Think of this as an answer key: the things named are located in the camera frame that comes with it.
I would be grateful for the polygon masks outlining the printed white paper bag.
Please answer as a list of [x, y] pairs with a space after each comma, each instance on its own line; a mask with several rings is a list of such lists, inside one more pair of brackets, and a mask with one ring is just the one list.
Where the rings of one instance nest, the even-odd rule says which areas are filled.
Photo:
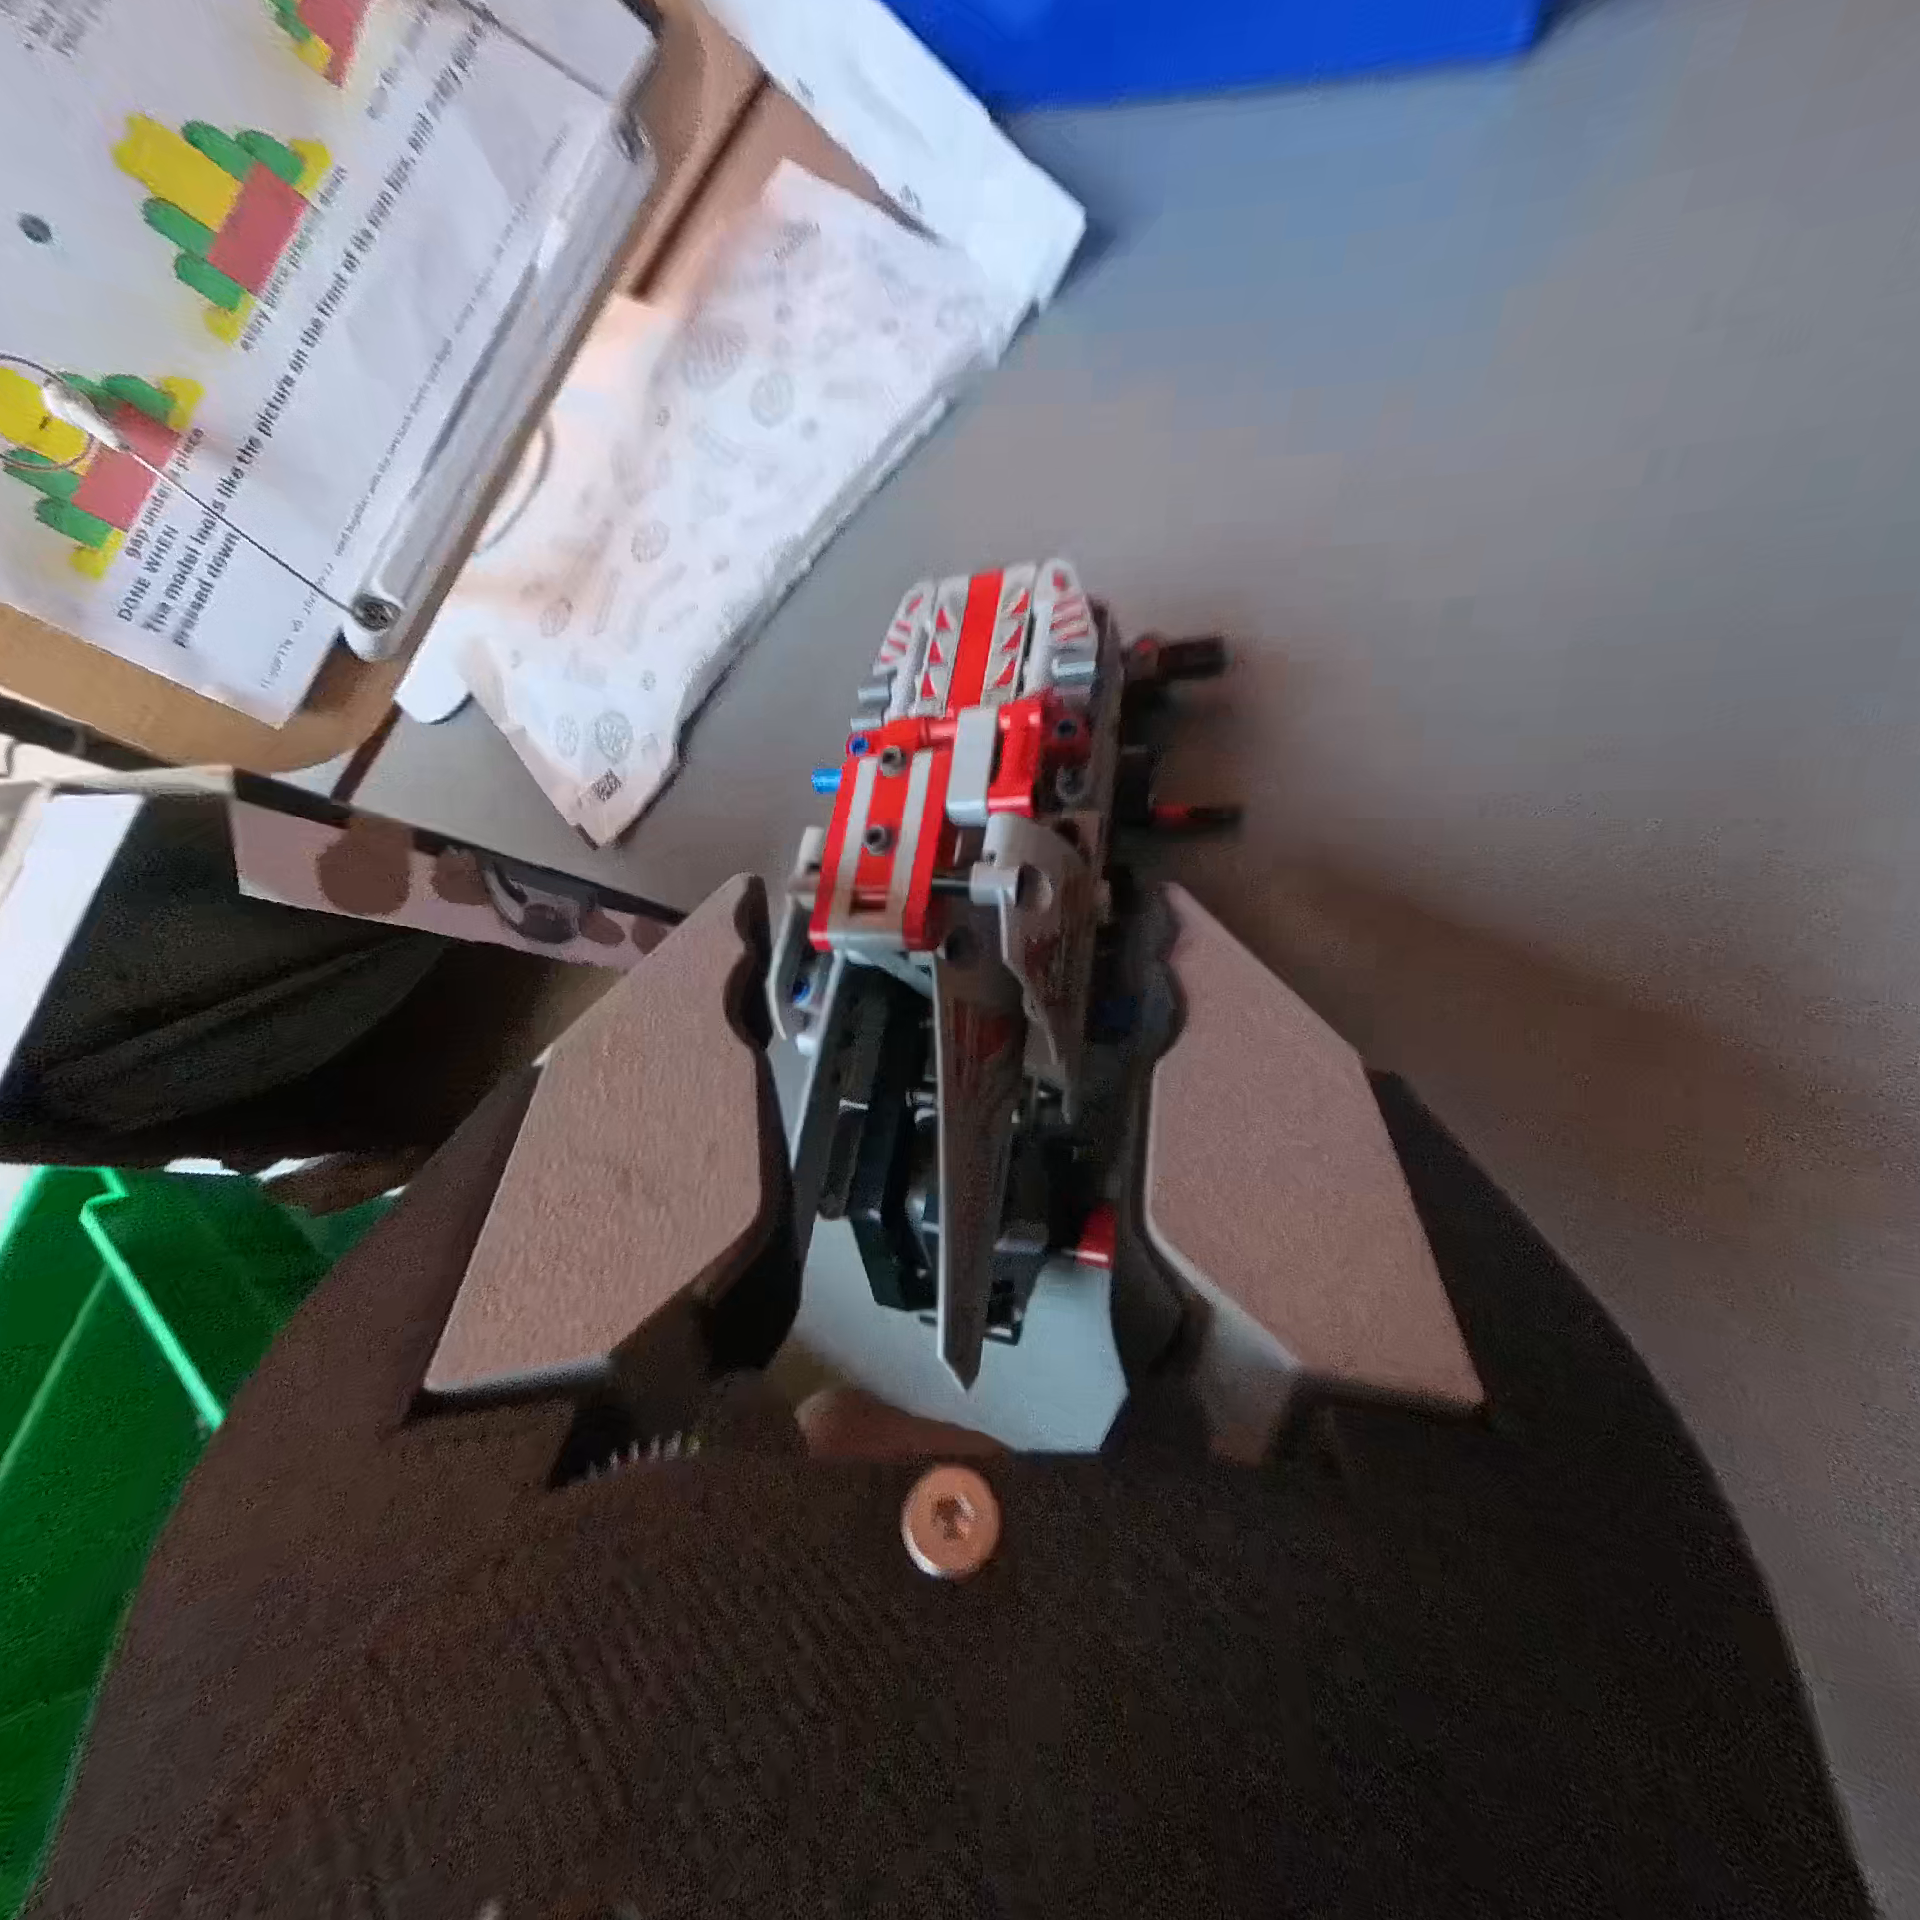
[[791, 159], [684, 289], [601, 312], [427, 636], [567, 827], [601, 848], [647, 812], [718, 677], [1024, 313]]

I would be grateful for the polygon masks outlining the printed instruction sheet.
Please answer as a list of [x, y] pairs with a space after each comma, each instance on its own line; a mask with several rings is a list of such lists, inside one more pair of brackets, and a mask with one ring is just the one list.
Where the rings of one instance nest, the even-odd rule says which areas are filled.
[[3, 608], [279, 725], [643, 4], [3, 4]]

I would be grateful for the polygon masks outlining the printed cardboard box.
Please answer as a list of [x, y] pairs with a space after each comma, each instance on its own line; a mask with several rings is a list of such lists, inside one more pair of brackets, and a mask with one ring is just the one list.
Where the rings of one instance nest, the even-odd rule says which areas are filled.
[[291, 1014], [318, 1057], [482, 950], [628, 970], [679, 910], [211, 767], [3, 749], [3, 1076]]

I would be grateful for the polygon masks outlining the plain white paper bag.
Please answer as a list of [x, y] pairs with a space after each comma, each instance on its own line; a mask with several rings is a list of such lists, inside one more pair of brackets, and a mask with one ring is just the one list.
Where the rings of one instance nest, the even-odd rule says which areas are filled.
[[1057, 292], [1087, 231], [1081, 203], [879, 2], [711, 2], [711, 18], [877, 187], [961, 254], [1005, 335]]

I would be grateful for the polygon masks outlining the light wooden board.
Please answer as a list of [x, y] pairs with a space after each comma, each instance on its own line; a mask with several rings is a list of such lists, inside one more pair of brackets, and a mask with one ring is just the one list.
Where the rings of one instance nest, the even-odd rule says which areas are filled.
[[613, 295], [660, 294], [691, 258], [718, 207], [711, 189], [766, 94], [760, 61], [706, 4], [642, 4], [639, 14], [658, 34], [628, 122], [652, 156], [652, 179], [645, 189], [617, 186], [608, 209], [586, 213], [586, 236], [604, 241], [601, 258], [529, 389], [529, 412], [498, 441], [491, 464], [468, 460], [457, 497], [466, 518], [430, 550], [436, 568], [396, 624], [371, 636], [373, 655], [336, 643], [302, 706], [272, 725], [3, 605], [3, 740], [115, 770], [223, 766], [282, 775], [354, 753], [381, 731], [398, 686], [477, 547], [485, 513], [523, 462], [600, 309]]

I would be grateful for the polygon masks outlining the blue plastic bin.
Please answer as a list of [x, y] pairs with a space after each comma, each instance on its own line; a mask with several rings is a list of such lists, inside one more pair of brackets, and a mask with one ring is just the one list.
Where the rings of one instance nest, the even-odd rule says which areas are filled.
[[1497, 64], [1548, 2], [891, 2], [985, 106], [1104, 108]]

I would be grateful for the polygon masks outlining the dark brown rounded board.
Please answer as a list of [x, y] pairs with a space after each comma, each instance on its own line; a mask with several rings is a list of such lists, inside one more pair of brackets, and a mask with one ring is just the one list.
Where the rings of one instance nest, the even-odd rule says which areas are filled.
[[490, 943], [251, 899], [87, 924], [3, 1045], [3, 1162], [431, 1149], [608, 985]]

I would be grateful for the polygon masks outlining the silver sheet holder bar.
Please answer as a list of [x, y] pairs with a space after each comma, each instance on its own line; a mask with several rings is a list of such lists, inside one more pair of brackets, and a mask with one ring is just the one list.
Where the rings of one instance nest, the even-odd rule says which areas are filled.
[[660, 178], [643, 89], [632, 69], [594, 128], [578, 179], [540, 228], [490, 345], [352, 597], [339, 641], [355, 660], [396, 660], [423, 636], [612, 295]]

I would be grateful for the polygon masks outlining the red and white lego model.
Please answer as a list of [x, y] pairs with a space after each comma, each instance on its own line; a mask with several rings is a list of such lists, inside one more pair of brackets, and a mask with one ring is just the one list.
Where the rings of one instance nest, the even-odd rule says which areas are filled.
[[1125, 637], [1063, 556], [924, 579], [813, 772], [766, 987], [805, 1060], [797, 1237], [844, 1222], [961, 1390], [1049, 1268], [1111, 1265], [1148, 993], [1125, 853], [1240, 821], [1158, 794], [1172, 690], [1230, 661]]

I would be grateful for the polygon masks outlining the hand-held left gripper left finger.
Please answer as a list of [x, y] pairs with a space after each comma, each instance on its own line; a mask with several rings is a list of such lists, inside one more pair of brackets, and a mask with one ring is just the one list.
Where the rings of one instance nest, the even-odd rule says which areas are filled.
[[760, 875], [721, 881], [546, 1050], [439, 1342], [430, 1395], [605, 1377], [676, 1310], [791, 1249], [763, 1034]]

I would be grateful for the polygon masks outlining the green plastic bin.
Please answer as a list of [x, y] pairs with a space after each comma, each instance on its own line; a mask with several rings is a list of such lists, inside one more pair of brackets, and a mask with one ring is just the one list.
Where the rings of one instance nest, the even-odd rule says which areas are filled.
[[160, 1525], [238, 1387], [390, 1209], [218, 1172], [38, 1165], [2, 1241], [3, 1854], [59, 1808]]

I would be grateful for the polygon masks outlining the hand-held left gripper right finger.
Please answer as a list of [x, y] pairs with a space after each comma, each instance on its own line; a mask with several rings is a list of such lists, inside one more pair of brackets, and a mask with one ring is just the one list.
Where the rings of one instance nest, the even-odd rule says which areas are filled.
[[1475, 1417], [1485, 1390], [1359, 1051], [1184, 885], [1154, 958], [1140, 1231], [1193, 1315], [1181, 1384], [1253, 1466], [1330, 1403]]

